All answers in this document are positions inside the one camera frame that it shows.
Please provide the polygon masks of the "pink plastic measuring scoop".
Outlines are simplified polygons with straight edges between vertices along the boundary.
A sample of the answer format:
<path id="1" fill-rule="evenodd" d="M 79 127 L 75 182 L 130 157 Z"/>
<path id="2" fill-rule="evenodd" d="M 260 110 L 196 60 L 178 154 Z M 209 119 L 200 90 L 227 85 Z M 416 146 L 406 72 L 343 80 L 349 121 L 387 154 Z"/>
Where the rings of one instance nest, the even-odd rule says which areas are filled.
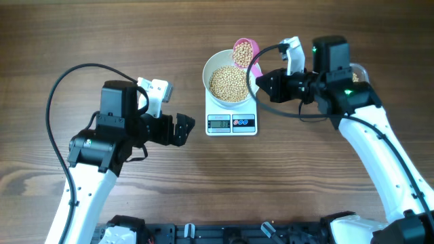
<path id="1" fill-rule="evenodd" d="M 249 38 L 238 39 L 233 46 L 232 59 L 236 67 L 245 69 L 251 65 L 250 73 L 255 77 L 262 76 L 262 72 L 257 65 L 257 61 L 253 61 L 256 54 L 260 51 L 257 42 Z"/>

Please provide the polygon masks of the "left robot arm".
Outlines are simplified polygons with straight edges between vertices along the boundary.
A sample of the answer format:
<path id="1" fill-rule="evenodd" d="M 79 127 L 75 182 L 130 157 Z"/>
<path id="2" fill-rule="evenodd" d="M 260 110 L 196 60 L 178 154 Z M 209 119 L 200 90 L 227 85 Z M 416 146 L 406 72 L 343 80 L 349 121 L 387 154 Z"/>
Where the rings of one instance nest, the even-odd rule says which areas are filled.
<path id="1" fill-rule="evenodd" d="M 71 139 L 62 198 L 46 243 L 90 243 L 104 203 L 133 148 L 146 142 L 183 146 L 195 120 L 164 115 L 173 86 L 163 80 L 107 81 L 100 109 Z"/>

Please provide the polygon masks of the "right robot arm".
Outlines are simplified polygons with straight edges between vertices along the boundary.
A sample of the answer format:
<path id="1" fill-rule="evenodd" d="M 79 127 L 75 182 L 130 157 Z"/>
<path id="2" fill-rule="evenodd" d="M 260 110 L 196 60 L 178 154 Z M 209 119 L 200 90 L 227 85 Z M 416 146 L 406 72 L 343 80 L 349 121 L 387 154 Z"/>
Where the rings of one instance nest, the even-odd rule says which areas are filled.
<path id="1" fill-rule="evenodd" d="M 304 67 L 297 37 L 276 45 L 288 65 L 256 79 L 271 102 L 316 102 L 315 120 L 328 119 L 361 159 L 380 196 L 386 222 L 347 211 L 319 224 L 323 243 L 432 243 L 433 189 L 399 143 L 370 83 L 354 81 L 349 44 L 341 36 L 313 40 L 313 70 Z"/>

